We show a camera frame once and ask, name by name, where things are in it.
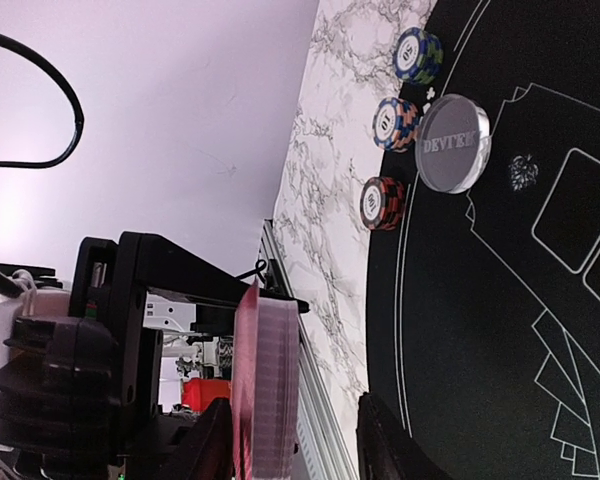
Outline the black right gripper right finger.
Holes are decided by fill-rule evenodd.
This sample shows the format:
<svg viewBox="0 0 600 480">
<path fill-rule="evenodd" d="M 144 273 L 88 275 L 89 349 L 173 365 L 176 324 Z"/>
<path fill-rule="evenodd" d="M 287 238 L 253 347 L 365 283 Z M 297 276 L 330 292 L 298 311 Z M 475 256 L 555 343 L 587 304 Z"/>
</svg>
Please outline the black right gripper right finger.
<svg viewBox="0 0 600 480">
<path fill-rule="evenodd" d="M 361 479 L 450 479 L 376 394 L 363 393 L 359 398 L 356 439 Z"/>
</svg>

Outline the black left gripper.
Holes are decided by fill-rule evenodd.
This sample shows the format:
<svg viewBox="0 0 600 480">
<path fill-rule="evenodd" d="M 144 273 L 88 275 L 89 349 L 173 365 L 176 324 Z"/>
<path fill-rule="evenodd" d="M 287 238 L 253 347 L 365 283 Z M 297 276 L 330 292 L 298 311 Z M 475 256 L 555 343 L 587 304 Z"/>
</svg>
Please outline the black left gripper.
<svg viewBox="0 0 600 480">
<path fill-rule="evenodd" d="M 0 479 L 156 479 L 216 398 L 231 406 L 236 310 L 269 259 L 232 276 L 166 238 L 88 237 L 75 276 L 0 264 Z"/>
</svg>

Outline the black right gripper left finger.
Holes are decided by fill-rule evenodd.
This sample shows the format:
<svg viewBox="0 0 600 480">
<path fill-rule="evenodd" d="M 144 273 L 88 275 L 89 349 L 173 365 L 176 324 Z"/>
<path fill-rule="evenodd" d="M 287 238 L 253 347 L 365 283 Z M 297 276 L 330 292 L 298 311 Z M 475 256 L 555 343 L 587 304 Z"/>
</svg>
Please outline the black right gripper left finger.
<svg viewBox="0 0 600 480">
<path fill-rule="evenodd" d="M 230 402 L 216 398 L 158 470 L 156 479 L 233 478 L 233 423 Z"/>
</svg>

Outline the red card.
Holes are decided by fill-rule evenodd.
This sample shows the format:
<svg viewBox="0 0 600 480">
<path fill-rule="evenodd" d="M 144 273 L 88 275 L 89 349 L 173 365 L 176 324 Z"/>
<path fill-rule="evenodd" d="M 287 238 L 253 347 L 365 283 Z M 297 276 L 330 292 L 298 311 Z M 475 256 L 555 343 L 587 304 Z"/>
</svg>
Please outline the red card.
<svg viewBox="0 0 600 480">
<path fill-rule="evenodd" d="M 297 442 L 299 311 L 250 286 L 236 310 L 231 411 L 237 479 L 289 479 Z"/>
</svg>

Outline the red poker chip stack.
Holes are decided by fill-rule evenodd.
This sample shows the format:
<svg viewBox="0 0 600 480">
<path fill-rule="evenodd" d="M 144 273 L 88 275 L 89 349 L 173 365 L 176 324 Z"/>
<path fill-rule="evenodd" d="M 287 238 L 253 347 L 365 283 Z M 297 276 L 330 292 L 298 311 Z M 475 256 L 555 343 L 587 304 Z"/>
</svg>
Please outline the red poker chip stack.
<svg viewBox="0 0 600 480">
<path fill-rule="evenodd" d="M 371 231 L 390 231 L 402 219 L 406 202 L 406 188 L 392 177 L 369 178 L 360 196 L 360 217 Z"/>
</svg>

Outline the black white poker chip stack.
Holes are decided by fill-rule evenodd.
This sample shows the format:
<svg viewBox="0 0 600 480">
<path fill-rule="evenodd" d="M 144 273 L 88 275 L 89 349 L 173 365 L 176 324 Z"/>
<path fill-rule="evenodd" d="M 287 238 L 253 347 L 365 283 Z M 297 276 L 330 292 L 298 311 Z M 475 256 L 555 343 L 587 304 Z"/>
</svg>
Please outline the black white poker chip stack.
<svg viewBox="0 0 600 480">
<path fill-rule="evenodd" d="M 415 142 L 421 117 L 413 102 L 397 97 L 382 99 L 372 121 L 374 143 L 388 152 L 406 152 Z"/>
</svg>

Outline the green poker chip stack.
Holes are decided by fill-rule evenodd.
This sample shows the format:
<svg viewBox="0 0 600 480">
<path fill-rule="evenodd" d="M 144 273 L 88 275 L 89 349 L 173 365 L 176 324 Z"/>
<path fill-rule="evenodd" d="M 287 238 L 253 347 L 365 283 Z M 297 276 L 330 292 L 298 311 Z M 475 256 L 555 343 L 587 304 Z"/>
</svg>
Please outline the green poker chip stack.
<svg viewBox="0 0 600 480">
<path fill-rule="evenodd" d="M 411 27 L 400 35 L 392 56 L 396 76 L 415 86 L 432 83 L 442 67 L 443 59 L 440 39 L 418 27 Z"/>
</svg>

